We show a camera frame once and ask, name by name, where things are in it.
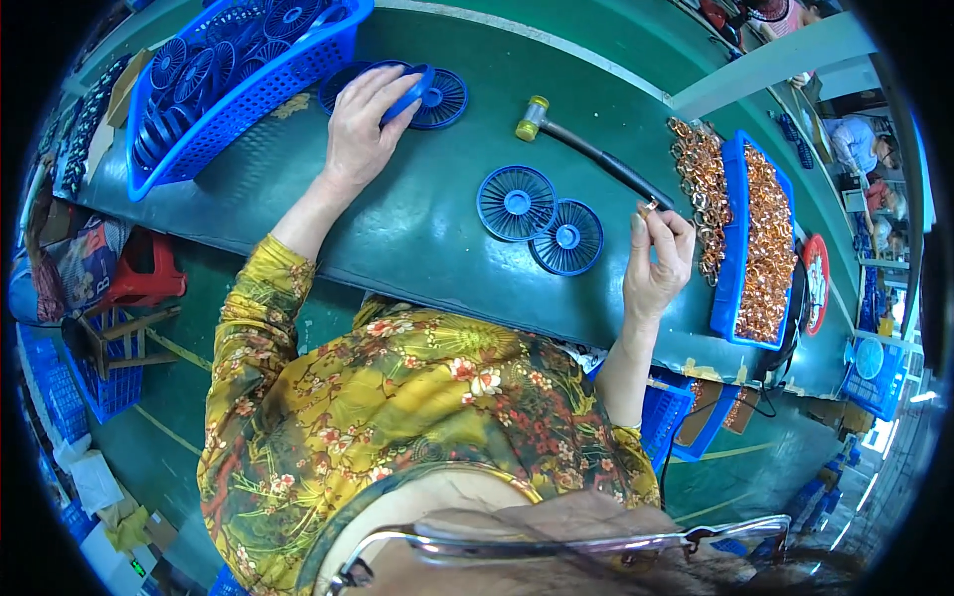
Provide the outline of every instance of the electrical cable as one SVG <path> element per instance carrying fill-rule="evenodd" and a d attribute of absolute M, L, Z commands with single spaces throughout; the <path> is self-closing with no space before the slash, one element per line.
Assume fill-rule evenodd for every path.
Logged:
<path fill-rule="evenodd" d="M 784 387 L 784 383 L 780 383 L 779 385 L 776 385 L 776 387 L 778 386 Z M 752 405 L 751 403 L 746 401 L 744 398 L 740 398 L 738 395 L 736 395 L 733 398 L 719 398 L 718 400 L 715 400 L 712 403 L 707 403 L 703 405 L 702 407 L 700 407 L 699 409 L 693 412 L 690 412 L 689 414 L 686 414 L 685 416 L 682 417 L 682 420 L 679 421 L 679 424 L 676 425 L 675 430 L 673 431 L 673 435 L 669 439 L 669 450 L 666 452 L 666 460 L 662 464 L 662 473 L 659 474 L 659 508 L 661 510 L 663 511 L 666 510 L 666 471 L 669 469 L 669 459 L 670 457 L 673 456 L 673 444 L 675 443 L 675 438 L 679 435 L 679 430 L 682 428 L 682 423 L 685 422 L 686 419 L 691 416 L 695 416 L 696 414 L 701 414 L 702 412 L 705 412 L 709 408 L 715 406 L 720 401 L 738 401 L 742 405 L 752 408 L 753 410 L 755 410 L 757 413 L 761 414 L 765 418 L 774 418 L 775 416 L 777 416 L 778 411 L 776 410 L 775 406 L 772 404 L 772 401 L 769 400 L 768 392 L 765 391 L 765 383 L 761 381 L 759 382 L 758 394 L 759 394 L 759 397 L 762 400 L 765 400 L 765 403 L 767 403 L 769 407 L 772 408 L 771 414 L 767 414 L 763 412 L 762 410 L 759 410 L 757 406 Z"/>

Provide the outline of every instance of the yellow floral blouse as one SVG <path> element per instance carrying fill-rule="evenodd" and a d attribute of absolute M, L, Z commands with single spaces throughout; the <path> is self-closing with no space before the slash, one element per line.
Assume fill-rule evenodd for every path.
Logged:
<path fill-rule="evenodd" d="M 533 503 L 596 488 L 659 505 L 632 429 L 550 340 L 373 297 L 299 357 L 315 263 L 267 237 L 216 329 L 197 478 L 206 527 L 254 594 L 310 596 L 335 538 L 429 471 L 485 470 Z"/>

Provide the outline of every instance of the green table surface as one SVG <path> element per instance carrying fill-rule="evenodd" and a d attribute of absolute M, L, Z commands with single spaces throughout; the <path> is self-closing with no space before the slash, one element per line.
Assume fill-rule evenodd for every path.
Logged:
<path fill-rule="evenodd" d="M 467 111 L 445 130 L 405 134 L 382 175 L 332 229 L 321 250 L 320 275 L 553 337 L 611 345 L 622 319 L 620 281 L 629 256 L 629 213 L 637 196 L 554 139 L 541 135 L 528 144 L 513 135 L 513 128 L 528 97 L 544 95 L 555 121 L 629 163 L 690 217 L 691 205 L 678 191 L 669 155 L 673 138 L 665 120 L 672 113 L 567 53 L 444 16 L 375 10 L 360 28 L 355 58 L 391 57 L 460 74 L 468 83 Z M 669 60 L 673 69 L 687 60 L 677 52 L 661 53 L 658 59 Z M 792 164 L 798 163 L 794 146 L 789 154 L 782 152 L 787 146 L 764 115 L 763 104 L 771 96 L 757 95 L 711 119 L 727 136 L 745 128 L 773 154 L 795 180 L 799 223 L 809 233 L 814 229 L 826 239 L 832 236 L 837 251 L 845 232 L 825 209 L 828 199 L 814 196 L 821 182 L 812 175 L 818 173 L 793 171 Z M 306 110 L 286 119 L 263 118 L 195 180 L 155 187 L 139 203 L 126 197 L 121 131 L 78 202 L 248 254 L 321 170 L 326 126 L 327 116 L 313 96 Z M 477 189 L 494 169 L 511 164 L 540 170 L 560 196 L 582 200 L 598 214 L 606 243 L 587 273 L 549 274 L 533 260 L 526 243 L 501 242 L 484 229 L 476 212 Z M 850 283 L 850 272 L 838 275 Z M 760 351 L 733 345 L 709 329 L 713 294 L 702 277 L 693 275 L 665 313 L 653 358 L 694 375 L 745 380 Z M 821 331 L 804 340 L 792 364 L 794 384 L 809 395 L 837 393 L 844 375 L 840 354 L 851 326 L 833 310 L 830 306 Z"/>

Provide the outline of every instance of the hand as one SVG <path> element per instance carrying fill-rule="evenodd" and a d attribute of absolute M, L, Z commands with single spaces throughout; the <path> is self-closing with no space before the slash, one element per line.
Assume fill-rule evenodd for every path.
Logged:
<path fill-rule="evenodd" d="M 662 313 L 693 270 L 695 230 L 675 211 L 630 216 L 632 247 L 623 276 L 626 317 L 637 326 L 658 325 Z M 656 263 L 650 262 L 655 246 Z"/>
<path fill-rule="evenodd" d="M 328 151 L 319 178 L 353 200 L 384 169 L 421 100 L 381 128 L 384 112 L 415 83 L 419 73 L 401 76 L 404 67 L 374 69 L 348 83 L 328 122 Z"/>

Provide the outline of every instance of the red stool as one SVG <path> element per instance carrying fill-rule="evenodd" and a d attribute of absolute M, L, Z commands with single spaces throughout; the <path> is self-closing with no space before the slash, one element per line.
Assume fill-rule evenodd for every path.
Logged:
<path fill-rule="evenodd" d="M 152 273 L 138 273 L 133 270 L 131 263 L 137 262 L 150 243 L 156 269 Z M 116 264 L 113 283 L 103 295 L 97 310 L 112 306 L 153 307 L 165 298 L 185 294 L 185 282 L 186 275 L 180 273 L 173 262 L 169 238 L 163 234 L 137 228 L 133 230 L 130 241 L 123 249 L 122 256 Z"/>

